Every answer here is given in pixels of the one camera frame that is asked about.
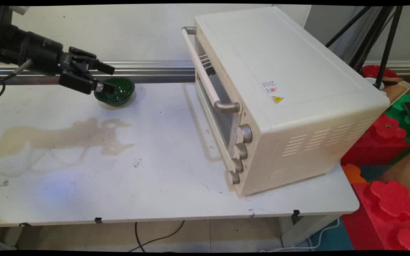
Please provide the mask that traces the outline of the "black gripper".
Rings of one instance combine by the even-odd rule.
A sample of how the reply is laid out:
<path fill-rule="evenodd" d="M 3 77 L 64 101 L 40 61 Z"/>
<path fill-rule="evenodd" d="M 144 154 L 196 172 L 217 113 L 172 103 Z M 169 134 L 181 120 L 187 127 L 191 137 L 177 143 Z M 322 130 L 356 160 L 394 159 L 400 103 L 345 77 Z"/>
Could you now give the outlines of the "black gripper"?
<path fill-rule="evenodd" d="M 79 48 L 69 47 L 69 53 L 63 51 L 63 45 L 52 39 L 40 36 L 31 31 L 25 37 L 25 61 L 30 65 L 26 70 L 44 76 L 59 74 L 59 84 L 83 94 L 91 92 L 106 92 L 112 94 L 116 86 L 98 80 L 90 73 L 79 73 L 71 70 L 72 66 L 82 72 L 97 70 L 104 74 L 113 75 L 115 68 L 98 60 L 93 53 Z"/>

